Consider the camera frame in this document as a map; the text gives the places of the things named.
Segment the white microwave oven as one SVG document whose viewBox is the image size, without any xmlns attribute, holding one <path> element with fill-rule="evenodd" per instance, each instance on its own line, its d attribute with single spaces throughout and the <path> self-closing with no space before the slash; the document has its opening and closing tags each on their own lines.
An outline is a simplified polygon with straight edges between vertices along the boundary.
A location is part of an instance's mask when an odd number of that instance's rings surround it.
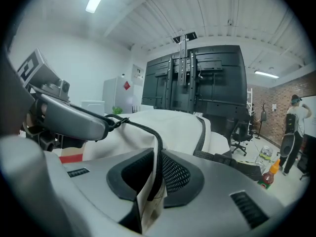
<svg viewBox="0 0 316 237">
<path fill-rule="evenodd" d="M 104 101 L 81 101 L 81 108 L 98 114 L 100 116 L 104 116 L 105 114 L 105 102 Z"/>
</svg>

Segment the white shelving rack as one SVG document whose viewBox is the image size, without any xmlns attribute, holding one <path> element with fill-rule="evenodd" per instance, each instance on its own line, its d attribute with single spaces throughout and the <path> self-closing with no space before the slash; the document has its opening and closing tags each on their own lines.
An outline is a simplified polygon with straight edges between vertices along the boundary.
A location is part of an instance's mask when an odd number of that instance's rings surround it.
<svg viewBox="0 0 316 237">
<path fill-rule="evenodd" d="M 252 115 L 252 107 L 253 107 L 253 89 L 247 90 L 247 109 L 249 112 L 249 115 Z"/>
</svg>

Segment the black metal cart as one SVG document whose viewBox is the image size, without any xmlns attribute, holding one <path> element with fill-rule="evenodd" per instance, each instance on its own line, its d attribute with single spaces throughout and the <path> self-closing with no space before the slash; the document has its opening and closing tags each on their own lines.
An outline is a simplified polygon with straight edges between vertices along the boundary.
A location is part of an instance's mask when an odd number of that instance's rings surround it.
<svg viewBox="0 0 316 237">
<path fill-rule="evenodd" d="M 300 181 L 310 177 L 316 164 L 316 137 L 305 135 L 302 147 L 301 157 L 297 164 L 297 168 L 302 172 Z"/>
</svg>

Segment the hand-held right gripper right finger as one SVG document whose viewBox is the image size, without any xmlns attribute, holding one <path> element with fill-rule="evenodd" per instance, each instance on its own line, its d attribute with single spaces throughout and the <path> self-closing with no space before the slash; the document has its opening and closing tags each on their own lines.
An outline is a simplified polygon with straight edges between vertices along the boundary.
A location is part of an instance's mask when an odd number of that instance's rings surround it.
<svg viewBox="0 0 316 237">
<path fill-rule="evenodd" d="M 167 195 L 148 235 L 269 235 L 281 203 L 238 170 L 176 151 L 162 152 Z"/>
</svg>

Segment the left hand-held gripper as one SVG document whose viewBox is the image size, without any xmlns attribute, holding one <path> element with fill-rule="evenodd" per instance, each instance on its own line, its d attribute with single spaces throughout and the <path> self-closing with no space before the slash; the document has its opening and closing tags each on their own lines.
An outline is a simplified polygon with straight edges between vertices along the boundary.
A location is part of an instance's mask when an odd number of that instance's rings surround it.
<svg viewBox="0 0 316 237">
<path fill-rule="evenodd" d="M 63 135 L 85 141 L 98 141 L 107 136 L 109 125 L 104 120 L 67 104 L 70 84 L 60 79 L 38 48 L 17 73 L 35 100 L 21 130 L 43 150 L 51 152 L 60 148 Z"/>
</svg>

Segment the white and black oval pack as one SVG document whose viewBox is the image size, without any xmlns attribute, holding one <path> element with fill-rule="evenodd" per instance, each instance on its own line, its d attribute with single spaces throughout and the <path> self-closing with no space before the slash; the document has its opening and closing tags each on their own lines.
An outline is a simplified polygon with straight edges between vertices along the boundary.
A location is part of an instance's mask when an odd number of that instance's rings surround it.
<svg viewBox="0 0 316 237">
<path fill-rule="evenodd" d="M 295 134 L 288 133 L 285 134 L 282 140 L 281 148 L 280 148 L 280 156 L 285 158 L 288 157 L 292 152 L 295 144 Z"/>
</svg>

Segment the clear plastic bottle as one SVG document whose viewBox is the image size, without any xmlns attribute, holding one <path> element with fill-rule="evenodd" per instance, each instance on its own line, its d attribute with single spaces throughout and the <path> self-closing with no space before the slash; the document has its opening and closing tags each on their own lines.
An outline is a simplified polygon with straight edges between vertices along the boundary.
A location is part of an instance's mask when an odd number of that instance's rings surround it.
<svg viewBox="0 0 316 237">
<path fill-rule="evenodd" d="M 255 160 L 255 164 L 260 167 L 261 172 L 263 173 L 270 163 L 271 157 L 273 154 L 272 148 L 269 146 L 263 146 Z"/>
</svg>

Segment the silver refrigerator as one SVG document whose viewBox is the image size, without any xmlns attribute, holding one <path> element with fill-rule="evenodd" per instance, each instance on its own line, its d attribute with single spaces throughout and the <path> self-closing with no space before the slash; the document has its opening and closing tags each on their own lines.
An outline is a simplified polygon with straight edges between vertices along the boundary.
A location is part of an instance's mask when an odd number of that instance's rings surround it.
<svg viewBox="0 0 316 237">
<path fill-rule="evenodd" d="M 105 113 L 112 114 L 113 107 L 121 108 L 123 114 L 132 113 L 133 95 L 134 85 L 131 81 L 123 77 L 105 80 L 102 95 Z"/>
</svg>

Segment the grey wall electrical box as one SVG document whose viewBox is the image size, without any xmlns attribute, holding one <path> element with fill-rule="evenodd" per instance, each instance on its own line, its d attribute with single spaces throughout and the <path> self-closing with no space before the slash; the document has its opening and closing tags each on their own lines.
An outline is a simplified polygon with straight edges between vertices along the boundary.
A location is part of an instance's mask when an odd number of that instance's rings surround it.
<svg viewBox="0 0 316 237">
<path fill-rule="evenodd" d="M 142 69 L 136 65 L 133 65 L 132 66 L 132 73 L 131 73 L 132 82 L 137 86 L 143 86 L 144 77 L 145 77 L 144 69 Z"/>
</svg>

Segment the large black screen on stand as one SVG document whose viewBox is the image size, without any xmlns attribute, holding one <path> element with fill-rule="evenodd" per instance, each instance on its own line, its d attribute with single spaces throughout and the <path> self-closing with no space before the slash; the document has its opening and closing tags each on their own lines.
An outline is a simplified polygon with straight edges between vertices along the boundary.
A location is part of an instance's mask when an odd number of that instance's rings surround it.
<svg viewBox="0 0 316 237">
<path fill-rule="evenodd" d="M 174 41 L 179 52 L 147 63 L 142 104 L 156 109 L 244 119 L 247 83 L 238 45 L 187 48 L 194 32 Z"/>
</svg>

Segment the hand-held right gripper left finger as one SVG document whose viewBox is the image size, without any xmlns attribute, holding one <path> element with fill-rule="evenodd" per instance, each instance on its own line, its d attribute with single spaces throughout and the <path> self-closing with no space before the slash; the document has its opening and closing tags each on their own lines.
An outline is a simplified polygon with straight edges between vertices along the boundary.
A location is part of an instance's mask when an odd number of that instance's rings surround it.
<svg viewBox="0 0 316 237">
<path fill-rule="evenodd" d="M 45 153 L 52 186 L 75 233 L 141 233 L 138 196 L 147 198 L 154 150 L 62 164 Z"/>
</svg>

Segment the red table cloth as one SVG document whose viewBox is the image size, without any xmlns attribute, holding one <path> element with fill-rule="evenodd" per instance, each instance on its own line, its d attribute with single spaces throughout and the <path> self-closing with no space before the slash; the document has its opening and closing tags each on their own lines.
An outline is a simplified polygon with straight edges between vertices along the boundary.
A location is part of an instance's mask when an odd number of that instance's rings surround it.
<svg viewBox="0 0 316 237">
<path fill-rule="evenodd" d="M 63 164 L 81 162 L 83 154 L 75 154 L 69 156 L 60 156 L 59 159 Z"/>
</svg>

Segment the white backpack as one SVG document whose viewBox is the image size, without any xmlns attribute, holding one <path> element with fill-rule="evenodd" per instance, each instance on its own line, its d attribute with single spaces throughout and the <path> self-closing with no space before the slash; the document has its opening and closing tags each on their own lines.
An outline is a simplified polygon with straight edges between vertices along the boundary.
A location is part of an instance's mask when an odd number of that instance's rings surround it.
<svg viewBox="0 0 316 237">
<path fill-rule="evenodd" d="M 191 178 L 168 170 L 161 150 L 174 150 L 204 159 L 215 154 L 231 158 L 226 137 L 211 130 L 211 122 L 203 117 L 168 110 L 147 110 L 120 115 L 129 118 L 128 123 L 109 132 L 97 142 L 87 142 L 83 160 L 116 156 L 138 148 L 152 147 L 155 152 L 153 178 L 160 180 L 159 190 L 152 201 L 140 202 L 142 228 L 148 230 L 162 209 L 162 199 L 180 190 Z"/>
</svg>

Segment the black office chair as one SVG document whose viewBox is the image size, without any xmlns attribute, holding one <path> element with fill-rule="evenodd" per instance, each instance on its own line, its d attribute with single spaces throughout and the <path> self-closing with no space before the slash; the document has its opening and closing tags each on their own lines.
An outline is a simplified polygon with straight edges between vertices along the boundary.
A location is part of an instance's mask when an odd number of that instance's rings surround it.
<svg viewBox="0 0 316 237">
<path fill-rule="evenodd" d="M 243 146 L 242 143 L 245 143 L 246 145 L 248 145 L 248 142 L 250 142 L 253 138 L 252 134 L 248 134 L 249 124 L 250 124 L 249 118 L 244 121 L 239 121 L 235 129 L 233 130 L 231 141 L 230 141 L 231 143 L 230 147 L 233 147 L 232 154 L 237 149 L 240 149 L 243 152 L 244 157 L 247 155 L 246 146 Z"/>
</svg>

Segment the black coat stand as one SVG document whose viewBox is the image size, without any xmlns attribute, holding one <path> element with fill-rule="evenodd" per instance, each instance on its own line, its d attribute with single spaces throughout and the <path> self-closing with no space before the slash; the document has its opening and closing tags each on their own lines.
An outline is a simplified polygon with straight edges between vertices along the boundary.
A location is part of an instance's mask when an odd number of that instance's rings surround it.
<svg viewBox="0 0 316 237">
<path fill-rule="evenodd" d="M 266 104 L 266 102 L 263 102 L 263 104 L 262 104 L 262 111 L 261 111 L 261 117 L 260 117 L 259 131 L 257 133 L 257 136 L 255 137 L 256 139 L 259 139 L 259 140 L 260 140 L 260 133 L 261 133 L 261 128 L 262 128 L 262 123 L 266 122 L 266 120 L 267 120 L 267 113 L 265 111 L 265 104 Z"/>
</svg>

